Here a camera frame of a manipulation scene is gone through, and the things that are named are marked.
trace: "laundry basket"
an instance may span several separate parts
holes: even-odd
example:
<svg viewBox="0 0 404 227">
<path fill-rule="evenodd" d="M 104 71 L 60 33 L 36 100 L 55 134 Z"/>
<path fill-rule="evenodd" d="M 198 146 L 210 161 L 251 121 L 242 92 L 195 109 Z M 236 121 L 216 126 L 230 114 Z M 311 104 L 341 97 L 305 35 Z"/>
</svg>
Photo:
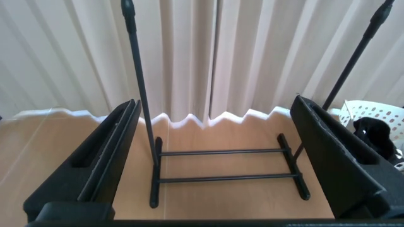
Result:
<svg viewBox="0 0 404 227">
<path fill-rule="evenodd" d="M 362 100 L 345 101 L 341 108 L 341 124 L 350 131 L 354 130 L 353 122 L 362 117 L 372 117 L 384 121 L 390 126 L 390 139 L 404 139 L 404 108 Z"/>
</svg>

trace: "horizontal bar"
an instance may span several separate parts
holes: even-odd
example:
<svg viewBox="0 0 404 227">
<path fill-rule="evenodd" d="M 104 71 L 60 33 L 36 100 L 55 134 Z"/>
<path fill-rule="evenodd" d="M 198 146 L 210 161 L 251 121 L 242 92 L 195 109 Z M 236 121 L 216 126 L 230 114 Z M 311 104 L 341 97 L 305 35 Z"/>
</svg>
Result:
<svg viewBox="0 0 404 227">
<path fill-rule="evenodd" d="M 192 177 L 192 178 L 168 178 L 160 179 L 159 183 L 184 183 L 184 182 L 205 182 L 205 181 L 220 181 L 220 180 L 250 180 L 250 179 L 265 179 L 265 178 L 287 178 L 297 177 L 296 174 L 279 173 L 265 175 L 246 175 L 246 176 L 230 176 L 230 177 Z"/>
<path fill-rule="evenodd" d="M 160 156 L 181 156 L 181 155 L 203 155 L 203 154 L 242 154 L 242 153 L 274 153 L 286 152 L 286 149 L 239 149 L 239 150 L 221 150 L 221 151 L 176 151 L 163 152 Z"/>
</svg>

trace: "wooden floor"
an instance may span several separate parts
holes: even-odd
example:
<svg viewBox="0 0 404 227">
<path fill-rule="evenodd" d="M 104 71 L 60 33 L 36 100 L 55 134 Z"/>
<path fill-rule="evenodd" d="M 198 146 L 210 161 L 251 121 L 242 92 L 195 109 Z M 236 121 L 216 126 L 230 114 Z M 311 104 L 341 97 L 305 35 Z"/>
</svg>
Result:
<svg viewBox="0 0 404 227">
<path fill-rule="evenodd" d="M 54 112 L 0 121 L 0 220 L 23 226 L 23 201 L 71 154 L 98 123 L 91 117 Z M 278 148 L 284 133 L 292 151 L 300 144 L 293 122 L 279 113 L 266 120 L 223 119 L 202 129 L 195 121 L 174 127 L 165 118 L 153 125 L 164 151 Z M 160 188 L 160 205 L 148 205 L 152 157 L 144 123 L 138 124 L 114 200 L 116 219 L 333 218 L 305 153 L 298 166 L 310 190 L 303 201 L 290 178 L 173 183 Z M 281 153 L 164 157 L 162 177 L 207 177 L 288 173 Z"/>
</svg>

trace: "white plastic basket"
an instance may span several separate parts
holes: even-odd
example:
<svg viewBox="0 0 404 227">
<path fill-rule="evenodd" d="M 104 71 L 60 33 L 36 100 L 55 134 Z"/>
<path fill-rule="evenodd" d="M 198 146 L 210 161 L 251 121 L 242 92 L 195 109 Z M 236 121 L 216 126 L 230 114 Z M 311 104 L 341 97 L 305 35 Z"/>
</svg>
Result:
<svg viewBox="0 0 404 227">
<path fill-rule="evenodd" d="M 353 122 L 362 117 L 372 117 L 390 126 L 390 139 L 404 139 L 404 108 L 361 100 L 345 101 L 339 118 L 341 124 L 353 129 Z"/>
</svg>

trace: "vertical pole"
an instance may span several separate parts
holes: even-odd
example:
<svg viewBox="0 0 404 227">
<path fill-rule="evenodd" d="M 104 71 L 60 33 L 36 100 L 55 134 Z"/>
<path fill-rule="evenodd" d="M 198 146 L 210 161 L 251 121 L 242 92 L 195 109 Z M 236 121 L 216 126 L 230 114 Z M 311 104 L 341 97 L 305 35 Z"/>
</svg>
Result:
<svg viewBox="0 0 404 227">
<path fill-rule="evenodd" d="M 125 17 L 126 30 L 129 33 L 129 41 L 131 42 L 132 56 L 136 77 L 138 79 L 138 86 L 140 92 L 140 99 L 143 106 L 143 113 L 145 115 L 145 122 L 147 128 L 147 135 L 149 138 L 151 155 L 155 166 L 159 166 L 156 147 L 154 145 L 152 121 L 150 120 L 149 106 L 147 102 L 145 80 L 143 78 L 143 70 L 141 67 L 139 43 L 136 35 L 136 22 L 134 20 L 134 6 L 132 0 L 121 0 L 122 14 Z"/>
<path fill-rule="evenodd" d="M 333 89 L 331 90 L 330 94 L 328 95 L 328 97 L 323 105 L 324 110 L 327 110 L 330 107 L 336 94 L 338 94 L 338 92 L 341 89 L 342 85 L 344 84 L 345 80 L 348 78 L 349 74 L 351 73 L 351 70 L 354 68 L 356 62 L 358 61 L 359 57 L 362 55 L 367 44 L 371 41 L 371 39 L 373 38 L 374 34 L 376 34 L 376 32 L 380 28 L 380 26 L 386 21 L 387 17 L 390 14 L 393 2 L 394 2 L 394 0 L 386 0 L 373 14 L 373 16 L 371 18 L 371 22 L 370 22 L 369 26 L 367 27 L 367 29 L 362 37 L 362 40 L 359 42 L 359 44 L 356 47 L 355 51 L 353 52 L 351 58 L 349 59 L 347 65 L 343 69 L 340 77 L 336 81 Z M 297 151 L 295 152 L 295 155 L 293 156 L 294 161 L 297 161 L 297 158 L 302 153 L 303 148 L 304 148 L 303 144 L 300 144 L 299 148 L 297 148 Z"/>
</svg>

